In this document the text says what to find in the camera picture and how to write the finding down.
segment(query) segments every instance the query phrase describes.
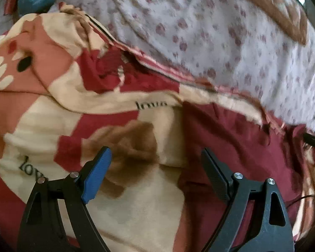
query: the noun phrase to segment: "red and beige blanket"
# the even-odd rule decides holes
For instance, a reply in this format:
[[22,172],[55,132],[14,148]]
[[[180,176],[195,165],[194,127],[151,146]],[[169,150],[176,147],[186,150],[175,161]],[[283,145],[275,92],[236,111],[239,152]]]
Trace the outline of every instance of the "red and beige blanket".
[[[26,15],[0,37],[0,234],[16,248],[37,178],[64,178],[108,146],[111,166],[87,207],[110,250],[200,251],[225,209],[201,150],[250,179],[274,178],[289,203],[315,193],[315,150],[303,146],[304,131],[247,94],[117,42],[78,8]],[[315,223],[312,198],[288,211],[296,239]]]

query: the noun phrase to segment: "paw print pattern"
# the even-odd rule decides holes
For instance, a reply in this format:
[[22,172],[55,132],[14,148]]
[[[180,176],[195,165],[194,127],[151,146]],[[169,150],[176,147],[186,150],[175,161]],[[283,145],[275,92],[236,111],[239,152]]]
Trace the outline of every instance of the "paw print pattern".
[[[18,60],[22,56],[23,56],[22,52],[16,52],[12,58],[12,61]],[[7,75],[3,77],[7,69],[7,64],[3,62],[4,62],[4,57],[1,56],[0,57],[0,90],[6,89],[14,80],[13,75]]]

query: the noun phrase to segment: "clamp jaw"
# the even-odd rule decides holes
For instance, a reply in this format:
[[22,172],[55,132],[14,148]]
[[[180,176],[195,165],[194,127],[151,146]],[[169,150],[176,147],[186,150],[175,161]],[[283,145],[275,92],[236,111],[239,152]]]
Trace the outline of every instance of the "clamp jaw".
[[[71,172],[64,179],[52,181],[39,178],[24,211],[17,251],[110,252],[85,205],[96,196],[111,159],[111,150],[103,147],[80,172]],[[65,200],[80,248],[68,243],[57,199]]]
[[[233,173],[208,148],[202,151],[201,159],[216,195],[228,204],[202,252],[294,252],[291,224],[275,181],[272,178],[252,181],[239,172]],[[257,203],[257,217],[246,242],[231,248],[249,199]]]

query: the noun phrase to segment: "dark red fabric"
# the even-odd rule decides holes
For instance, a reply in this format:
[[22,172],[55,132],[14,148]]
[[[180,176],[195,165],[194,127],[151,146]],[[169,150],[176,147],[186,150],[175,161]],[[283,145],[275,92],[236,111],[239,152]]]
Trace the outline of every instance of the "dark red fabric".
[[[264,181],[274,178],[285,202],[302,192],[302,133],[305,127],[288,126],[285,137],[273,129],[261,128],[245,116],[214,103],[183,103],[183,129],[189,167],[180,177],[185,195],[190,232],[187,251],[201,251],[218,225],[226,205],[214,194],[201,165],[201,151],[209,147],[231,171]],[[234,245],[243,243],[253,205],[249,203]],[[291,223],[298,204],[289,208]]]
[[112,91],[120,84],[118,68],[122,66],[125,80],[120,92],[159,90],[179,92],[180,84],[177,81],[141,65],[133,55],[125,53],[120,48],[110,46],[101,58],[98,58],[98,55],[99,50],[83,49],[76,59],[86,90],[98,94]]
[[125,126],[138,118],[139,111],[113,114],[83,114],[72,136],[88,139],[96,130],[106,126]]
[[0,234],[15,251],[25,203],[0,178]]

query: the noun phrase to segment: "bed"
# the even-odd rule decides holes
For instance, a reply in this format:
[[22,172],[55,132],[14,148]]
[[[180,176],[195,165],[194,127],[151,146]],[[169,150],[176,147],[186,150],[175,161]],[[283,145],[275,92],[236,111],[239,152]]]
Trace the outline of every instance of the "bed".
[[[248,0],[58,1],[76,7],[26,15],[0,38],[0,233],[11,246],[35,179],[79,171],[101,144],[116,161],[88,209],[112,251],[200,251],[214,224],[199,218],[203,202],[191,206],[194,220],[184,206],[201,201],[189,184],[212,196],[198,170],[205,143],[251,178],[275,175],[286,202],[315,195],[315,151],[303,147],[303,125],[284,123],[315,130],[310,23],[298,43]],[[290,217],[298,239],[315,223],[315,201]]]
[[[248,91],[286,122],[315,131],[315,30],[309,21],[303,46],[249,0],[57,1],[81,7],[116,39],[159,62]],[[11,24],[0,13],[0,34]]]

